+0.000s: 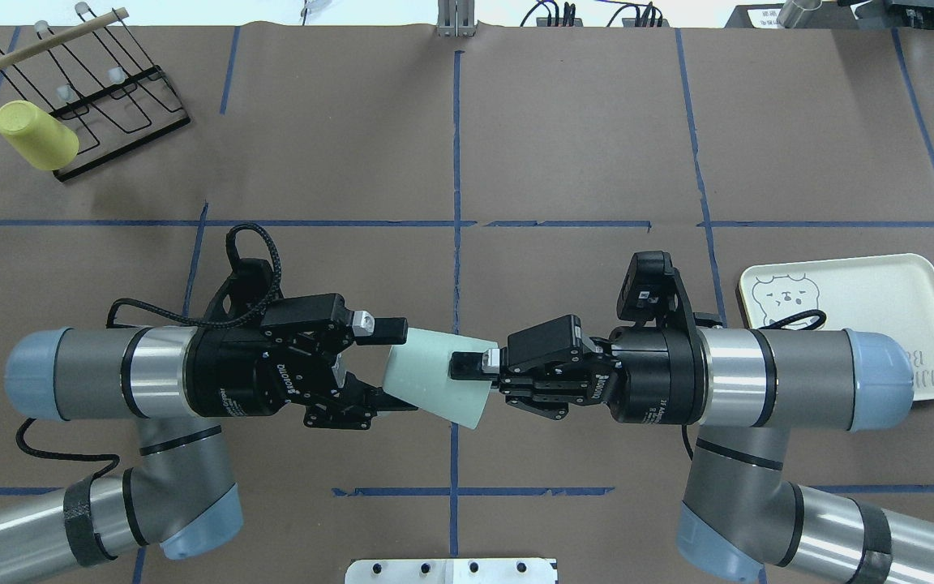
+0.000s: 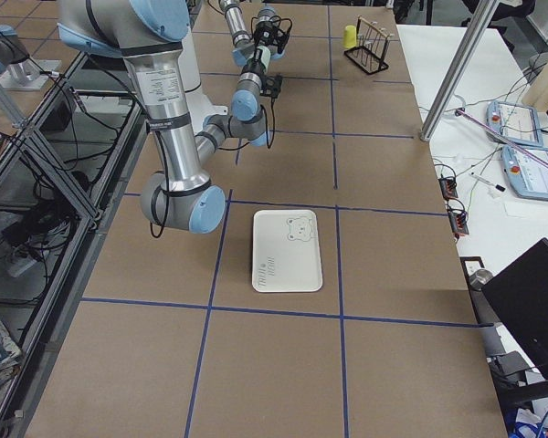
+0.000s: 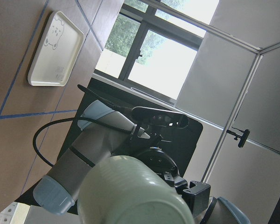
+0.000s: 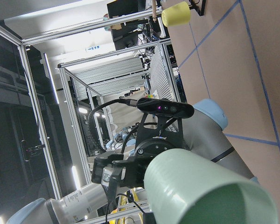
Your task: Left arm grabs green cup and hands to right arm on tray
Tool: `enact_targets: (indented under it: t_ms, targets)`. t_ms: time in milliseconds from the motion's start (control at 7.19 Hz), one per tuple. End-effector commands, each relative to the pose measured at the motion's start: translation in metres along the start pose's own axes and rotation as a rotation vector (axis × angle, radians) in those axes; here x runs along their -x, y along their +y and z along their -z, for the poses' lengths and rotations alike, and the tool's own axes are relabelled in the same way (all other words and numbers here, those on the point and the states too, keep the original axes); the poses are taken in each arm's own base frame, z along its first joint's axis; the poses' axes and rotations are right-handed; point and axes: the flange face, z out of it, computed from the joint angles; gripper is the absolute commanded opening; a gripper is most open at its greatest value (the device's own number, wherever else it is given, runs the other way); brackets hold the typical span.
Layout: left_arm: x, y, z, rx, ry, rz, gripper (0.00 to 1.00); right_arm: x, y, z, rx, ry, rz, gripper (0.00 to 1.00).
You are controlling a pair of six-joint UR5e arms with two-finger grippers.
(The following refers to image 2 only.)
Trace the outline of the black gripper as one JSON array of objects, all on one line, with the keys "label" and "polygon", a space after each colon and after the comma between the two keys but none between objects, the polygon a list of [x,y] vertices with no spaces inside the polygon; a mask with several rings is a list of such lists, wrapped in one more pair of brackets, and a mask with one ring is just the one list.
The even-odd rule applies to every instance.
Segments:
[{"label": "black gripper", "polygon": [[262,49],[256,49],[253,56],[248,59],[243,67],[243,73],[252,73],[257,76],[264,75],[264,64],[262,63]]},{"label": "black gripper", "polygon": [[277,39],[277,29],[272,24],[257,24],[254,29],[254,41],[257,46],[274,46]]}]

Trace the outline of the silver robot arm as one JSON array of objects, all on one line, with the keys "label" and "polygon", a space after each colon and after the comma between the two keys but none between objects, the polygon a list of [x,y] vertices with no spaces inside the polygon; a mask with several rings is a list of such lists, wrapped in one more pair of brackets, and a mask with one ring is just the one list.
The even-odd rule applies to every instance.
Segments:
[{"label": "silver robot arm", "polygon": [[281,28],[284,19],[273,7],[263,6],[252,19],[250,30],[246,27],[239,1],[220,1],[219,7],[232,38],[232,56],[237,66],[244,67],[258,46],[266,47],[271,59],[284,55],[290,31]]},{"label": "silver robot arm", "polygon": [[207,234],[226,209],[223,190],[212,184],[206,161],[227,139],[264,146],[273,119],[260,105],[272,45],[246,29],[237,1],[221,11],[242,67],[229,107],[204,94],[185,1],[61,1],[58,32],[69,47],[123,60],[154,136],[163,168],[140,196],[153,224]]}]

